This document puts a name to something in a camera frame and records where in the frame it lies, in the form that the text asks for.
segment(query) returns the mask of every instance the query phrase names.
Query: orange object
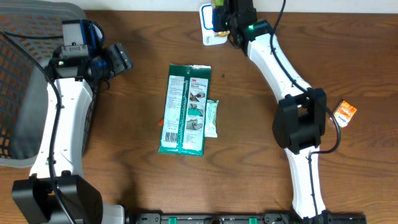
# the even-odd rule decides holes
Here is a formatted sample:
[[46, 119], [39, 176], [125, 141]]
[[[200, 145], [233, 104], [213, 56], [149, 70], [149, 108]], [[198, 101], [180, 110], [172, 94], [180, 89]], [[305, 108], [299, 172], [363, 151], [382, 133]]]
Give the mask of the orange object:
[[343, 101], [338, 105], [333, 115], [335, 115], [338, 125], [343, 128], [348, 125], [355, 112], [356, 108], [354, 106], [351, 106], [349, 103]]

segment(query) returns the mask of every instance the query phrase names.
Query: instruction picture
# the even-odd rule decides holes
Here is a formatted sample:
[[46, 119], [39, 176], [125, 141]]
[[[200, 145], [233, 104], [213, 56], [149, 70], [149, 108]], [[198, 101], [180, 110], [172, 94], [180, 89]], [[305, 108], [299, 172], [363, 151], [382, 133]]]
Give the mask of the instruction picture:
[[205, 110], [202, 105], [198, 105], [196, 103], [189, 103], [188, 104], [188, 115], [203, 117], [205, 115]]
[[190, 119], [187, 121], [185, 129], [192, 131], [202, 131], [203, 119]]
[[204, 103], [206, 101], [206, 93], [202, 91], [191, 90], [189, 100], [192, 102]]

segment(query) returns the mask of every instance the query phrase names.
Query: wooden table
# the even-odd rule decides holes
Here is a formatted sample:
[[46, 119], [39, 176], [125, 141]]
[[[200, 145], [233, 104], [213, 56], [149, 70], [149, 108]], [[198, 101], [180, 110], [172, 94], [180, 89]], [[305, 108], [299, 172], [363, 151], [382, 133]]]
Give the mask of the wooden table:
[[[290, 209], [289, 163], [271, 130], [275, 98], [242, 51], [205, 47], [197, 12], [86, 13], [134, 63], [99, 95], [83, 159], [85, 179], [106, 202], [135, 212]], [[274, 22], [276, 15], [259, 17]], [[326, 207], [363, 212], [370, 224], [398, 223], [398, 16], [286, 13], [277, 34], [299, 74], [326, 91], [332, 110], [341, 100], [358, 109], [342, 129], [338, 151], [320, 158]], [[212, 66], [219, 137], [206, 139], [203, 157], [157, 152], [170, 63]], [[328, 120], [322, 148], [334, 141]], [[11, 188], [28, 175], [28, 169], [0, 167], [0, 223], [25, 223]]]

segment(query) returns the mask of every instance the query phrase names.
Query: barcode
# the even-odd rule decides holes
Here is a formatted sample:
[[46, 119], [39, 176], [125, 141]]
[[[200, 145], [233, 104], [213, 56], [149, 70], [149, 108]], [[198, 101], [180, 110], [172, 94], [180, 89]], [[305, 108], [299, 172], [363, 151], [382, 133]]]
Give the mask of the barcode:
[[166, 133], [167, 142], [177, 142], [177, 133]]

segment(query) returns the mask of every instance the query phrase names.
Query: white wall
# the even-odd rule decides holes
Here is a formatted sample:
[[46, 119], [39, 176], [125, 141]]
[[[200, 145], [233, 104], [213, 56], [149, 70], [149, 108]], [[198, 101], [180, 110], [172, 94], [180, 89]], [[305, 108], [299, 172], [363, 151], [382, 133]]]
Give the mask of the white wall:
[[[47, 0], [70, 2], [82, 9], [129, 11], [198, 11], [210, 0]], [[279, 11], [282, 0], [254, 0], [261, 12]], [[398, 0], [287, 0], [290, 12], [398, 13]]]

